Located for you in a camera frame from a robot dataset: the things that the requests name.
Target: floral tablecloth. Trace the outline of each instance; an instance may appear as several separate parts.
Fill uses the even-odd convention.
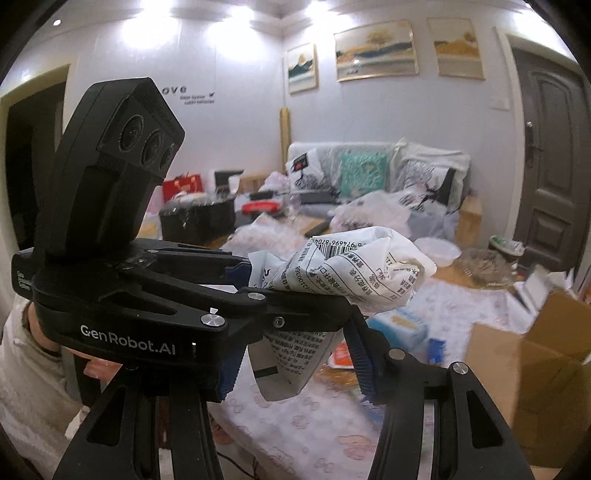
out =
[[[407,304],[430,337],[446,341],[444,366],[462,360],[475,322],[524,333],[533,318],[506,291],[472,290],[429,280]],[[348,480],[368,477],[379,439],[374,424],[345,387],[315,375],[293,398],[267,402],[245,355],[236,386],[209,411],[277,480]],[[426,405],[419,479],[430,476],[433,406]]]

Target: framed painting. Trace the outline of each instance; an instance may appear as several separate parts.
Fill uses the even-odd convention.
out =
[[[429,18],[439,75],[484,80],[478,40],[466,18]]]
[[[287,84],[290,94],[318,87],[316,45],[307,43],[287,51]]]
[[[351,28],[335,34],[337,80],[417,75],[417,52],[408,20]]]

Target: cardboard box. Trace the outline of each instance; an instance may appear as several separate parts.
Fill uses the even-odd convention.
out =
[[[554,478],[591,424],[591,307],[548,296],[525,335],[474,325],[466,363],[511,426],[538,479]]]

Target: barcode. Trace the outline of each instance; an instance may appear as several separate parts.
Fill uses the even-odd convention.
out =
[[[316,243],[318,250],[320,250],[326,258],[336,257],[342,253],[348,252],[349,250],[354,250],[358,248],[356,244],[318,244]]]

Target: white sweater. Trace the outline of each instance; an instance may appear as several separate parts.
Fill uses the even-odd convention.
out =
[[[0,345],[0,423],[18,453],[50,479],[81,408],[66,393],[61,359],[39,348],[22,325],[28,300],[16,296]]]

